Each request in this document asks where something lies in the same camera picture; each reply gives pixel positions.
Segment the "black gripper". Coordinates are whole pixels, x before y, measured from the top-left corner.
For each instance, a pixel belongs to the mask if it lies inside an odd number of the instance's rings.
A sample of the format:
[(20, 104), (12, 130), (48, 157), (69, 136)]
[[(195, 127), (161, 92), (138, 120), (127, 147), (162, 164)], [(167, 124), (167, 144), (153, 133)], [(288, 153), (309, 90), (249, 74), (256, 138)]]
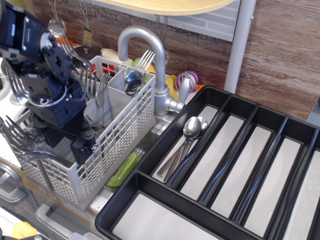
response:
[(84, 165), (93, 154), (93, 147), (96, 144), (95, 133), (83, 116), (78, 114), (61, 129), (50, 125), (35, 114), (31, 116), (31, 123), (52, 148), (56, 147), (63, 139), (69, 140), (69, 146), (78, 165)]

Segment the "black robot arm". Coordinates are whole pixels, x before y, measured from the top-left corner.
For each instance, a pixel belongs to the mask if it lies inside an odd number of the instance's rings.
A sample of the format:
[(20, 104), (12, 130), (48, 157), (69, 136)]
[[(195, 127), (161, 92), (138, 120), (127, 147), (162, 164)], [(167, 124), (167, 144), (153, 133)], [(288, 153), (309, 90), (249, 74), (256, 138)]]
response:
[(21, 7), (0, 3), (0, 56), (8, 73), (22, 85), (31, 122), (54, 148), (70, 140), (75, 161), (92, 154), (94, 131), (85, 121), (86, 88), (74, 74), (72, 58), (57, 45), (46, 26)]

